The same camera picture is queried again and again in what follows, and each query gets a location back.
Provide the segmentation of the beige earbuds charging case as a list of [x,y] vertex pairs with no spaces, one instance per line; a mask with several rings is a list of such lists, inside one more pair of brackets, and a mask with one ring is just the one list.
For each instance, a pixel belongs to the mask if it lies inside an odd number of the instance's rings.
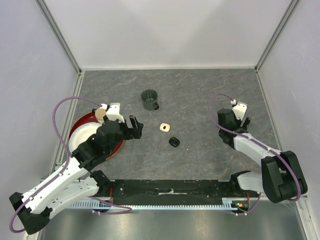
[[164,132],[164,133],[168,133],[171,129],[171,126],[167,123],[161,123],[159,126],[159,130]]

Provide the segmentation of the black earbuds charging case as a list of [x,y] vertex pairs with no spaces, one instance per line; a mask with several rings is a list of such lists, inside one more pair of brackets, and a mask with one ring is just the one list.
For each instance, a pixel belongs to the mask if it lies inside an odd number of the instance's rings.
[[179,139],[177,139],[176,137],[171,137],[169,140],[168,140],[168,142],[169,142],[169,144],[172,146],[172,147],[174,147],[174,148],[176,148],[176,147],[178,147],[179,145],[180,145],[180,140]]

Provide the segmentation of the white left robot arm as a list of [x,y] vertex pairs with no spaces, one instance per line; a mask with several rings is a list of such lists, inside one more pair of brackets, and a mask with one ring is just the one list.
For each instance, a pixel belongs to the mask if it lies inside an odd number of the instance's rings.
[[143,123],[134,115],[129,119],[131,127],[124,118],[82,124],[70,136],[71,154],[66,161],[37,186],[10,196],[14,217],[22,223],[22,231],[33,235],[69,205],[109,193],[109,179],[94,168],[112,155],[121,142],[141,138]]

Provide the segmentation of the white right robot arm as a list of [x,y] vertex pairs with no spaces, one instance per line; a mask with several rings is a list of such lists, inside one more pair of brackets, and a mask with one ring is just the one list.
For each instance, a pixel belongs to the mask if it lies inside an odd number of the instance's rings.
[[248,132],[251,119],[242,120],[232,109],[217,112],[218,135],[232,149],[245,154],[260,167],[261,173],[249,170],[231,177],[229,191],[235,197],[247,190],[263,193],[272,203],[298,200],[308,192],[297,155],[293,151],[280,151],[260,142]]

